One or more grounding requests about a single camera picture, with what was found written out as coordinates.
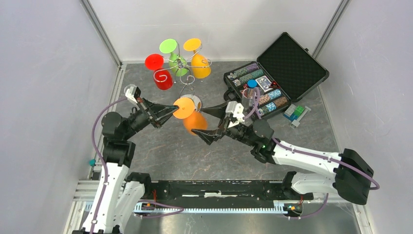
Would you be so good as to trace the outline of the clear wine glass front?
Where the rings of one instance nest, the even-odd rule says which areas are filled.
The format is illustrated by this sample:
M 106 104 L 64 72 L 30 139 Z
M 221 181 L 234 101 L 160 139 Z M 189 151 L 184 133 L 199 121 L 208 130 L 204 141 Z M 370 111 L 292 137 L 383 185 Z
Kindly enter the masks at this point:
M 136 91 L 136 88 L 137 88 L 137 86 L 134 85 L 134 84 L 127 85 L 127 86 L 124 88 L 124 93 L 125 93 L 125 95 L 133 95 L 133 94 L 135 93 L 135 91 Z

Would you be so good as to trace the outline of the clear wine glass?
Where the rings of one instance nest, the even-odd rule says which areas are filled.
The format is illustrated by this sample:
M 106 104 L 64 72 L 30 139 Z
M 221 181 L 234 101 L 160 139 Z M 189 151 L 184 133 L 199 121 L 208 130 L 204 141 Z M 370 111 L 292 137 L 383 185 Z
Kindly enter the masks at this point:
M 134 85 L 134 84 L 127 85 L 127 86 L 124 88 L 124 93 L 125 93 L 125 95 L 133 95 L 133 94 L 135 93 L 135 91 L 136 91 L 136 88 L 137 88 L 137 86 Z
M 244 107 L 244 109 L 250 109 L 252 107 L 254 107 L 255 105 L 255 98 L 257 96 L 257 90 L 258 88 L 245 88 L 242 91 L 242 106 Z

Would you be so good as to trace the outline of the orange wine glass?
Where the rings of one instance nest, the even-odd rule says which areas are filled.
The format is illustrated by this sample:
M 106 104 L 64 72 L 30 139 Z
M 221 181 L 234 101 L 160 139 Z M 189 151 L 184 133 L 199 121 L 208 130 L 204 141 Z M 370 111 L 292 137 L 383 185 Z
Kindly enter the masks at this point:
M 181 97 L 177 99 L 173 105 L 178 106 L 174 111 L 173 116 L 183 121 L 185 129 L 191 134 L 196 135 L 192 130 L 206 130 L 208 122 L 204 116 L 195 110 L 195 104 L 192 99 L 188 97 Z

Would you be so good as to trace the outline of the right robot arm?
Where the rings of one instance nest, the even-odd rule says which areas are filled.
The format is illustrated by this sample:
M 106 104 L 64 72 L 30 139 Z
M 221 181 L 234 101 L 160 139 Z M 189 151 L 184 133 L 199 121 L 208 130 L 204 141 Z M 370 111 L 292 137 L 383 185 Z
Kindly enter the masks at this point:
M 265 119 L 245 125 L 243 106 L 235 101 L 202 109 L 218 117 L 215 130 L 193 128 L 191 131 L 208 145 L 224 136 L 252 147 L 251 154 L 261 163 L 287 165 L 308 173 L 288 172 L 281 186 L 288 199 L 308 193 L 337 194 L 357 204 L 367 204 L 369 192 L 379 189 L 371 166 L 352 149 L 342 153 L 322 152 L 298 147 L 275 138 L 274 130 Z

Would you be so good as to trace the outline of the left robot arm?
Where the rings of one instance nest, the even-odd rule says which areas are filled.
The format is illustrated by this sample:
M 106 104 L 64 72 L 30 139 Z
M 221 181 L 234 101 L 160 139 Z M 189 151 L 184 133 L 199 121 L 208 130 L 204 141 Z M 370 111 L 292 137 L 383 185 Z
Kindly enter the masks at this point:
M 92 128 L 92 143 L 102 163 L 92 208 L 75 234 L 122 234 L 139 199 L 152 195 L 147 173 L 128 171 L 136 148 L 129 139 L 148 125 L 160 128 L 178 110 L 177 105 L 136 99 L 135 112 L 122 117 L 105 107 Z

